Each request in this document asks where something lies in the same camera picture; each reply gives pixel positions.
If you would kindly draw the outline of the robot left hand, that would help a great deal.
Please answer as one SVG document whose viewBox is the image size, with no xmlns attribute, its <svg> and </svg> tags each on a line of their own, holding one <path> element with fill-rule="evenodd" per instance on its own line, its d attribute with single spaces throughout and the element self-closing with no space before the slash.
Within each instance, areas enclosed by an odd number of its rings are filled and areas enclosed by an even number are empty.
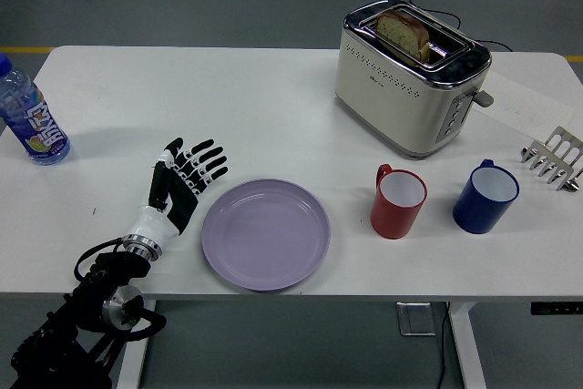
<svg viewBox="0 0 583 389">
<path fill-rule="evenodd" d="M 206 139 L 183 148 L 183 139 L 170 142 L 153 171 L 147 201 L 127 237 L 161 250 L 188 227 L 200 195 L 228 171 L 223 147 Z"/>
</svg>

